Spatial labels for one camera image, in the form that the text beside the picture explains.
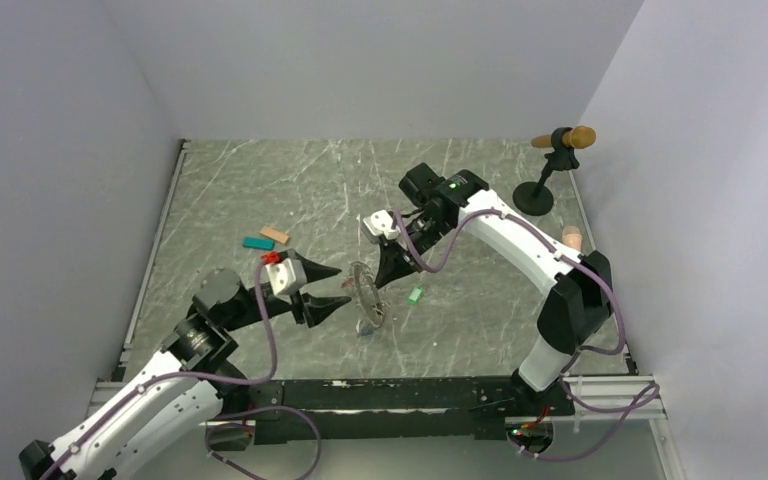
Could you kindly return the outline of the green tagged key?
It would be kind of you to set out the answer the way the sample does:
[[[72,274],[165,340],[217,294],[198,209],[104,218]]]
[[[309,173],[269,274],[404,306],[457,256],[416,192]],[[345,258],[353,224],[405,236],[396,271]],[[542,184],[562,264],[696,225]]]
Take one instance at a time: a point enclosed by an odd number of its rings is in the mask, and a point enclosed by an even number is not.
[[[408,303],[411,305],[416,305],[421,300],[423,292],[424,289],[421,286],[414,286],[407,297]]]

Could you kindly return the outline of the round metal keyring disc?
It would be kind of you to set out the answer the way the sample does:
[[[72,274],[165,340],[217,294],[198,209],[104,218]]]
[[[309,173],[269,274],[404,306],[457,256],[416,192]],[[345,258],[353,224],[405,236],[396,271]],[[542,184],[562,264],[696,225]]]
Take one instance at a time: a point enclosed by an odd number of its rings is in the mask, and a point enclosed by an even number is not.
[[[353,299],[359,311],[359,322],[374,325],[379,330],[389,318],[389,306],[381,299],[379,290],[374,286],[375,276],[365,263],[354,261],[342,282],[342,288]]]

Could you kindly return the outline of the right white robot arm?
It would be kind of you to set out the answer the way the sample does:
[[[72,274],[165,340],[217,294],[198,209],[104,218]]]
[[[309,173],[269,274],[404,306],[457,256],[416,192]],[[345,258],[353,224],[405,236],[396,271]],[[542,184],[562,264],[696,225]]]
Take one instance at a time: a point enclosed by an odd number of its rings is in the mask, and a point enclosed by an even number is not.
[[[469,170],[444,178],[421,163],[399,187],[416,208],[411,221],[396,211],[379,210],[361,223],[380,250],[376,288],[414,272],[439,272],[443,266],[429,264],[422,255],[446,235],[466,232],[500,254],[545,297],[538,338],[515,370],[511,390],[520,413],[538,414],[550,402],[549,388],[613,313],[609,261],[552,239]]]

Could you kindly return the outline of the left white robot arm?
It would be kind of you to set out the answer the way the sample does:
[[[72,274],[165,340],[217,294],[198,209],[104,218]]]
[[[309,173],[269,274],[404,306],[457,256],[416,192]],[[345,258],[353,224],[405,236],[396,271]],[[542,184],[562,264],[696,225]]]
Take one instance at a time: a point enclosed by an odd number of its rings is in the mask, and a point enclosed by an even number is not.
[[[216,415],[239,417],[250,387],[271,381],[277,371],[272,318],[289,313],[299,325],[321,324],[350,297],[318,298],[303,289],[340,272],[289,249],[257,260],[251,288],[232,269],[208,273],[185,318],[138,374],[66,434],[51,442],[34,440],[20,452],[25,478],[111,479],[125,464],[161,449],[176,430]],[[229,360],[238,347],[231,334],[256,323],[266,331],[270,366],[261,377],[249,378]]]

